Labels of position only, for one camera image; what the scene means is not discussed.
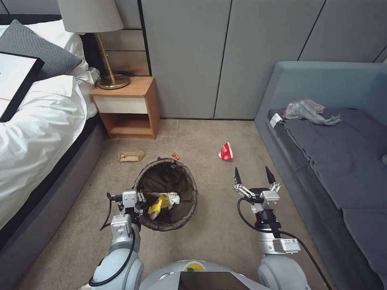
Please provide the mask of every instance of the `lamp shade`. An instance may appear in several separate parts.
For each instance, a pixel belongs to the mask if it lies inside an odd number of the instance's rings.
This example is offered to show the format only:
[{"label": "lamp shade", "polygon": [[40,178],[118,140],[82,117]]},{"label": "lamp shade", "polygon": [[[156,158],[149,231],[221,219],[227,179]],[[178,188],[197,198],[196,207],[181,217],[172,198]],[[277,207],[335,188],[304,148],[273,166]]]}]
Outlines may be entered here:
[{"label": "lamp shade", "polygon": [[58,0],[64,28],[95,33],[124,28],[114,0]]}]

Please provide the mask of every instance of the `bed frame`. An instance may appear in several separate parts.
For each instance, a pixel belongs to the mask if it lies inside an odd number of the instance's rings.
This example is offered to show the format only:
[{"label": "bed frame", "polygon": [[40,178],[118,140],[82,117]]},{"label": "bed frame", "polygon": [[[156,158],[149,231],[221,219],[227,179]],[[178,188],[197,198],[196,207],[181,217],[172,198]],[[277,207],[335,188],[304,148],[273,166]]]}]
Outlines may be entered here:
[{"label": "bed frame", "polygon": [[[8,25],[13,19],[19,20],[22,24],[32,24],[59,20],[61,16],[0,15],[0,25]],[[103,61],[94,35],[85,34],[81,38],[89,66],[104,73]],[[56,180],[47,186],[39,203],[21,224],[18,223],[17,229],[3,247],[0,247],[1,289],[12,289],[38,257],[62,224],[94,169],[107,136],[98,115],[86,121],[82,134],[83,138],[78,137],[67,151],[73,150],[72,154],[68,154],[70,157],[66,157],[65,154],[58,162],[57,165],[61,163],[63,170],[58,172]]]}]

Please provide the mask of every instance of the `black picture frame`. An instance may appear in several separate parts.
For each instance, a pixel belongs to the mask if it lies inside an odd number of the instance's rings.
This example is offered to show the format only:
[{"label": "black picture frame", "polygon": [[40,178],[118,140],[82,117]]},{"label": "black picture frame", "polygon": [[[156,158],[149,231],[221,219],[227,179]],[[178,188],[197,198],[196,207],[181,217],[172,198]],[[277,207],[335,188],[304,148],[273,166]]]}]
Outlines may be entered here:
[{"label": "black picture frame", "polygon": [[42,69],[44,65],[44,61],[42,61],[40,58],[34,57],[34,56],[26,56],[26,55],[20,55],[20,54],[13,54],[9,52],[2,52],[0,51],[0,54],[8,54],[13,56],[19,56],[22,58],[32,58],[35,59],[35,62],[30,67],[29,72],[27,73],[26,77],[22,81],[21,85],[19,86],[18,90],[10,100],[7,108],[4,110],[2,115],[0,116],[0,122],[8,122],[13,115],[16,113],[18,107],[20,106],[21,102],[23,101],[25,95],[27,94],[28,90],[30,89],[32,83],[36,80],[38,73]]}]

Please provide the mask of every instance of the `bed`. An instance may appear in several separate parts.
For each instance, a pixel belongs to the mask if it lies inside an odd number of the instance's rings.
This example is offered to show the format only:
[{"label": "bed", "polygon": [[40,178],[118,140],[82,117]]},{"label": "bed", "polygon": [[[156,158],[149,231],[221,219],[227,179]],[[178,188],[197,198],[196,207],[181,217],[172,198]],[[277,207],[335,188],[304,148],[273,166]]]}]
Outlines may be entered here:
[{"label": "bed", "polygon": [[[385,289],[386,80],[385,64],[279,62],[255,119],[338,289]],[[282,120],[302,98],[343,121]]]},{"label": "bed", "polygon": [[81,63],[69,75],[36,81],[0,131],[2,289],[17,283],[61,225],[106,138],[89,95],[104,67],[93,35],[80,41],[65,32],[60,15],[1,15],[0,37],[14,19]]}]

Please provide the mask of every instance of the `gray pillow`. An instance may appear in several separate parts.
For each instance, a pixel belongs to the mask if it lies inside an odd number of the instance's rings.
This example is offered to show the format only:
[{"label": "gray pillow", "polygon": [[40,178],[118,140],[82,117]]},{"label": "gray pillow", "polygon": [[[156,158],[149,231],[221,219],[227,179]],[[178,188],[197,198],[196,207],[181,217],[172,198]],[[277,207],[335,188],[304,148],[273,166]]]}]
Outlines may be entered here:
[{"label": "gray pillow", "polygon": [[39,57],[44,66],[37,80],[65,75],[82,62],[79,57],[39,37],[16,19],[0,37],[0,51]]}]

